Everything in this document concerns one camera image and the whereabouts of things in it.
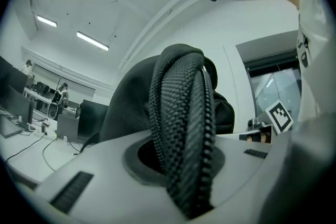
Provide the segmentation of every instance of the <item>desk surface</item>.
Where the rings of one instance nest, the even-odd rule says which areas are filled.
[[[55,131],[57,128],[57,121],[48,119],[47,123],[50,126],[46,128],[47,136],[44,136],[39,142],[21,152],[17,156],[8,161],[8,165],[21,176],[34,183],[41,183],[54,171],[48,167],[42,156],[42,150],[56,138]],[[20,150],[28,147],[33,142],[39,140],[43,135],[41,133],[41,122],[34,122],[32,126],[36,131],[21,132],[14,136],[4,138],[0,135],[0,154],[4,160],[8,157],[18,153]],[[80,146],[76,143],[72,145],[80,150]],[[73,153],[77,153],[71,145],[63,140],[56,140],[51,143],[44,151],[44,157],[48,164],[55,170],[66,164],[76,157]]]
[[[48,99],[46,97],[43,97],[42,95],[39,95],[37,92],[34,92],[28,88],[24,88],[24,91],[34,97],[36,97],[37,99],[47,103],[47,104],[51,104],[51,99]]]

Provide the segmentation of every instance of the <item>white shirt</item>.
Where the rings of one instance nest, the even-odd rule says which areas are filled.
[[[21,67],[21,72],[23,74],[26,74],[27,76],[31,76],[32,73],[33,73],[33,68],[32,68],[32,66],[23,65]]]
[[[298,121],[336,111],[336,24],[326,0],[300,0],[297,52],[302,78]]]

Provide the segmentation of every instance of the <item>computer monitor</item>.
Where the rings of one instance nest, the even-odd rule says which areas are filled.
[[[77,137],[78,124],[78,119],[59,114],[57,119],[56,134],[59,138],[66,136],[70,142],[83,144],[85,140]]]
[[[34,102],[24,97],[12,87],[9,87],[8,94],[4,102],[4,108],[16,117],[21,116],[23,123],[32,123]]]
[[[91,135],[100,132],[108,106],[84,100],[78,123],[78,137],[88,139]]]
[[[49,86],[45,85],[44,83],[40,81],[35,86],[35,91],[39,94],[47,94],[48,90],[49,90]]]
[[[7,95],[12,68],[13,66],[0,56],[0,100]]]
[[[23,93],[23,90],[26,86],[28,76],[23,74],[20,70],[12,67],[10,72],[9,86],[11,86],[14,90],[19,93]]]

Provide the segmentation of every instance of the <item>white wall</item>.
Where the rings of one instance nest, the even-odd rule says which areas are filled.
[[[35,76],[34,84],[42,82],[45,85],[48,85],[50,88],[56,90],[57,85],[59,84],[60,76],[47,71],[44,68],[41,68],[37,65],[34,65],[33,75]]]
[[[141,59],[158,55],[175,43],[185,43],[203,50],[216,65],[217,92],[222,94],[235,109],[234,132],[245,131],[247,121],[255,116],[253,96],[237,44],[257,38],[298,29],[298,13],[284,0],[205,1],[204,9],[198,8],[198,16],[180,24],[174,31],[156,35],[139,53],[130,68]],[[193,7],[189,13],[195,13]],[[174,22],[184,21],[180,15]]]
[[[114,91],[96,90],[92,101],[98,104],[109,105]]]
[[[27,59],[22,59],[21,46],[30,42],[11,4],[0,23],[0,55],[16,68],[21,67]]]

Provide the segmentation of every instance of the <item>ceiling light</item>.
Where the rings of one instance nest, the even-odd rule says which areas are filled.
[[[84,39],[84,40],[86,40],[87,42],[90,42],[91,44],[94,44],[95,46],[97,46],[97,47],[99,47],[99,48],[101,48],[101,49],[103,49],[103,50],[106,50],[106,51],[109,50],[109,47],[108,47],[108,46],[106,46],[106,45],[104,45],[104,44],[102,44],[102,43],[100,43],[100,42],[98,42],[98,41],[96,41],[96,40],[94,40],[94,39],[92,39],[92,38],[90,38],[90,37],[84,35],[84,34],[81,33],[81,32],[77,32],[77,37],[80,37],[81,39]]]
[[[40,20],[41,22],[44,22],[48,25],[51,25],[51,26],[54,26],[54,27],[57,27],[57,23],[56,22],[53,22],[52,20],[48,20],[46,18],[43,18],[41,16],[36,16],[38,20]]]
[[[266,88],[268,88],[268,87],[271,85],[272,82],[273,82],[273,79],[271,79],[271,80],[269,81],[269,83],[267,84]]]

